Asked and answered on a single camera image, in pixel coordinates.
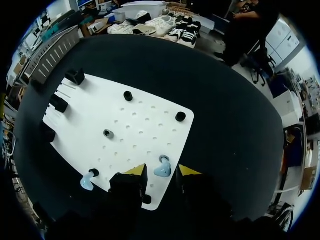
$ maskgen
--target black table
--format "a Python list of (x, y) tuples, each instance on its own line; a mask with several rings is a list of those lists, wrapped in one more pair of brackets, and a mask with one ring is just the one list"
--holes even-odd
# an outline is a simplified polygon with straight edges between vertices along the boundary
[[(84, 190), (82, 176), (42, 142), (39, 132), (49, 98), (66, 71), (80, 68), (191, 109), (195, 118), (179, 163), (214, 177), (235, 220), (264, 215), (283, 152), (282, 121), (267, 98), (241, 75), (197, 50), (152, 37), (103, 35), (82, 39), (42, 88), (28, 87), (19, 108), (16, 167), (31, 201), (39, 202), (52, 218), (68, 210), (85, 216), (105, 194), (98, 187)], [(141, 210), (135, 236), (187, 238), (177, 196), (171, 181), (156, 211)], [(164, 224), (170, 234), (157, 232)]]

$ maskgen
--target white pegboard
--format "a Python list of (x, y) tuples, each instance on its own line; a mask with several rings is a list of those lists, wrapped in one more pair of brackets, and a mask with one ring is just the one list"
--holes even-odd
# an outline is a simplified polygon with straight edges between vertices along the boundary
[[(126, 91), (132, 93), (130, 102), (124, 98)], [(178, 165), (194, 113), (150, 93), (87, 74), (80, 86), (65, 78), (55, 94), (69, 104), (65, 113), (50, 105), (43, 118), (56, 132), (52, 143), (56, 151), (82, 175), (99, 170), (92, 182), (105, 191), (116, 173), (146, 164), (146, 194), (151, 204), (142, 207), (156, 210)], [(178, 112), (186, 114), (183, 122), (176, 121)], [(114, 133), (113, 139), (104, 136), (105, 129)], [(161, 155), (170, 158), (170, 177), (154, 175)]]

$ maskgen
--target light blue hook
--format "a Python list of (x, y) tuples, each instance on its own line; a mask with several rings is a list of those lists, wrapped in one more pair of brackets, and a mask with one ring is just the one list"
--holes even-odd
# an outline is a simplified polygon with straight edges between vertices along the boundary
[(83, 176), (80, 181), (81, 187), (85, 190), (92, 191), (94, 189), (94, 185), (91, 182), (91, 178), (97, 177), (99, 175), (99, 171), (97, 169), (90, 169), (89, 173)]
[(162, 164), (160, 167), (156, 168), (153, 173), (158, 177), (168, 178), (171, 175), (170, 159), (165, 155), (161, 155), (159, 160)]

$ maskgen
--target sneaker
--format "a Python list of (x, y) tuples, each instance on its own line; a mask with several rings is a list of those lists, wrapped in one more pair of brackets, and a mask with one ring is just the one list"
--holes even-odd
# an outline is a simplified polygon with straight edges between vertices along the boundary
[(162, 15), (168, 15), (170, 13), (170, 10), (169, 9), (164, 9), (162, 10)]
[(132, 33), (135, 35), (149, 36), (155, 34), (156, 32), (157, 30), (154, 26), (146, 26), (144, 24), (138, 24), (132, 29)]
[(150, 21), (152, 18), (150, 13), (148, 13), (147, 11), (139, 11), (138, 14), (135, 16), (135, 19), (139, 23), (144, 24), (147, 21)]
[(177, 42), (181, 36), (183, 35), (184, 31), (187, 29), (188, 25), (191, 24), (192, 18), (191, 17), (182, 17), (181, 20), (177, 23), (174, 29), (172, 29), (167, 35), (164, 36), (165, 39), (168, 39), (173, 42)]
[(164, 37), (170, 32), (171, 29), (173, 29), (176, 26), (176, 19), (171, 16), (165, 15), (147, 21), (145, 25), (149, 27), (154, 27), (156, 29), (156, 33), (152, 36)]
[(115, 24), (108, 28), (108, 34), (132, 34), (133, 25), (129, 21), (124, 21), (121, 24)]
[(195, 21), (192, 24), (188, 25), (186, 30), (183, 32), (180, 40), (178, 41), (178, 43), (194, 49), (196, 45), (197, 36), (199, 35), (200, 28), (201, 28), (201, 23), (198, 21)]
[(167, 14), (168, 16), (174, 18), (176, 16), (176, 12), (174, 11), (169, 11), (169, 13)]

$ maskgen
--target office chair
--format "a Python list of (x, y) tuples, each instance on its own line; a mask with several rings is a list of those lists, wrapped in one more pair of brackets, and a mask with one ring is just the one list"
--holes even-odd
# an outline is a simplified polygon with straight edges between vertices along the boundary
[(262, 87), (266, 85), (266, 79), (271, 78), (274, 75), (274, 71), (271, 68), (270, 64), (275, 68), (276, 61), (268, 55), (268, 49), (266, 48), (266, 39), (259, 41), (260, 48), (256, 51), (252, 51), (247, 56), (247, 59), (241, 63), (242, 67), (247, 67), (252, 69), (256, 73), (256, 80), (252, 81), (254, 84), (259, 82), (259, 78), (262, 78), (263, 83)]

